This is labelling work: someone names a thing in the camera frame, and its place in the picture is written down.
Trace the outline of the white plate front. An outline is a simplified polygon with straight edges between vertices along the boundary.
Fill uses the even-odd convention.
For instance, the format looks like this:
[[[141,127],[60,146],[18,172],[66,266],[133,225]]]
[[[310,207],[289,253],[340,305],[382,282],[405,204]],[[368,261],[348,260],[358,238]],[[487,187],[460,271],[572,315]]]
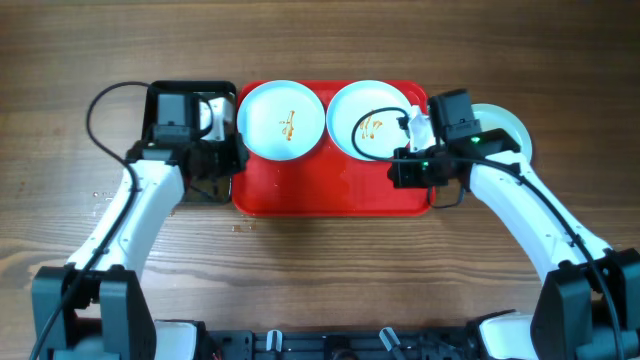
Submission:
[[[531,163],[533,160],[533,143],[531,136],[522,121],[509,110],[494,104],[473,104],[472,110],[484,132],[503,129],[519,145],[521,153]]]

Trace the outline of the white plate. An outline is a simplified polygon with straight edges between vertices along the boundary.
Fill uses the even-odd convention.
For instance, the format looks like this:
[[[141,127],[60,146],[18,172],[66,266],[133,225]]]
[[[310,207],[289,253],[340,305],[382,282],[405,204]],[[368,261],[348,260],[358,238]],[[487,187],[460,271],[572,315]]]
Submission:
[[[352,131],[356,128],[355,143],[359,149],[375,157],[392,157],[396,148],[409,143],[409,137],[397,121],[403,112],[371,114],[373,110],[387,107],[406,112],[411,109],[406,96],[388,83],[364,80],[345,86],[336,93],[327,110],[326,126],[331,139],[348,156],[369,161],[351,141]]]
[[[310,152],[325,129],[319,97],[294,81],[266,82],[241,102],[237,129],[246,147],[272,161],[290,161]]]
[[[533,143],[531,136],[522,121],[509,110],[494,104],[473,104],[472,110],[484,132],[503,129],[519,145],[521,153],[531,163],[533,160]]]

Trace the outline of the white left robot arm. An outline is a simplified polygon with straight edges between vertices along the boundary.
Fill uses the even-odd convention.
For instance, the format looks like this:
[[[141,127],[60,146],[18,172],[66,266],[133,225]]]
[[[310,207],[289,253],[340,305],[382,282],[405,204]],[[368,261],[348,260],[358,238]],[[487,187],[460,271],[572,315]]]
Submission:
[[[123,167],[116,195],[96,228],[61,267],[41,268],[32,283],[37,338],[33,359],[192,359],[197,327],[152,319],[140,278],[165,219],[193,176],[243,171],[249,154],[239,133],[211,141],[204,129],[159,126],[121,157],[96,145]]]

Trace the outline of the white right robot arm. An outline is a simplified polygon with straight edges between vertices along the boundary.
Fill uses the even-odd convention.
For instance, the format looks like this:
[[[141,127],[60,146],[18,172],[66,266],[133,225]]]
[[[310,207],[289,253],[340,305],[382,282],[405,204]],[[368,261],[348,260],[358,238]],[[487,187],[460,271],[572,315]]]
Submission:
[[[636,359],[639,253],[616,251],[542,183],[505,130],[403,126],[390,179],[431,188],[458,178],[524,250],[542,281],[533,314],[489,315],[474,327],[483,359]]]

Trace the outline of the black water basin tray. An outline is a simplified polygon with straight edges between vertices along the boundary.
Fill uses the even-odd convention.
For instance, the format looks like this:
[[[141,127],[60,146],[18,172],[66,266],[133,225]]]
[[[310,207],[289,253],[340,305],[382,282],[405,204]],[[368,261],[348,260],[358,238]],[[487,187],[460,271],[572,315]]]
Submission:
[[[149,157],[149,130],[157,124],[157,102],[162,93],[192,94],[199,99],[199,137],[222,141],[233,134],[237,114],[237,89],[222,80],[157,80],[146,92],[141,140],[145,143],[143,155]],[[187,178],[183,200],[187,203],[227,204],[231,201],[232,177]]]

